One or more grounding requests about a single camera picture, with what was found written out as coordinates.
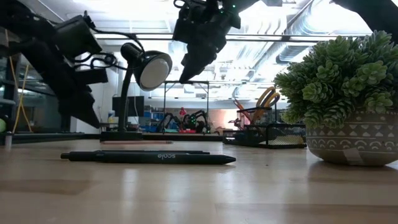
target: potted plant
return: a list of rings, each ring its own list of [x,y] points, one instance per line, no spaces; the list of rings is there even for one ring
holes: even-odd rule
[[[282,119],[306,124],[314,155],[359,166],[398,160],[398,46],[390,34],[319,42],[274,82],[290,103]]]

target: white patterned pot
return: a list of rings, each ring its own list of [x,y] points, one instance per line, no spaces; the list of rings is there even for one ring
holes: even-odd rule
[[[307,146],[327,162],[384,166],[398,160],[398,113],[357,111],[341,129],[307,128]]]

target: yellow cable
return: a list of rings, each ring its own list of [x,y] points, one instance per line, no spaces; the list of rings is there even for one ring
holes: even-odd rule
[[[9,43],[8,30],[6,29],[5,31],[6,31],[6,45],[8,46],[8,43]],[[14,64],[12,63],[12,57],[11,57],[11,56],[9,57],[9,60],[10,60],[10,66],[11,66],[12,76],[14,77],[15,89],[18,91],[18,83],[17,83],[17,78],[16,78],[16,74],[15,74]],[[19,105],[18,105],[18,110],[17,110],[17,116],[16,116],[14,128],[12,129],[12,133],[13,133],[13,134],[15,133],[15,130],[16,130],[17,125],[18,125],[19,113],[20,113],[21,108],[22,108],[22,113],[24,114],[24,117],[25,117],[27,126],[28,126],[28,128],[29,128],[29,131],[32,132],[32,128],[31,128],[31,126],[30,126],[29,119],[27,119],[26,112],[25,112],[25,108],[24,108],[24,105],[23,105],[24,90],[25,90],[26,77],[27,77],[28,71],[29,71],[29,64],[26,65],[26,70],[25,70],[25,75],[24,75],[24,82],[23,82],[23,84],[22,84],[22,93],[21,93],[21,97],[19,98]]]

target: lamp shade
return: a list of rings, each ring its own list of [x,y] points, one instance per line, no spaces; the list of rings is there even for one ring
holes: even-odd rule
[[[156,50],[143,53],[132,43],[124,44],[120,53],[127,60],[137,84],[144,91],[155,90],[159,87],[173,67],[172,59],[168,54]]]

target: ceiling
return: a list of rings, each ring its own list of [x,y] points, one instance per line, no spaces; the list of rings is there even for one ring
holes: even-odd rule
[[[97,28],[108,31],[172,34],[178,17],[178,9],[174,8],[172,0],[21,1],[36,13],[55,21],[68,20],[87,10]],[[310,36],[371,33],[356,13],[330,4],[330,0],[283,0],[282,7],[269,7],[259,1],[240,13],[240,16],[241,29],[231,29],[229,34]],[[117,52],[126,41],[100,39],[99,42],[106,51]],[[142,43],[146,50],[170,54],[174,67],[168,80],[178,80],[183,69],[180,62],[186,52],[185,44],[172,40],[143,40]],[[275,75],[285,69],[289,62],[299,62],[312,45],[229,41],[215,62],[193,80],[214,83],[213,96],[253,98],[257,92],[264,91],[264,86],[272,85]],[[200,86],[196,90],[198,93],[202,91]]]

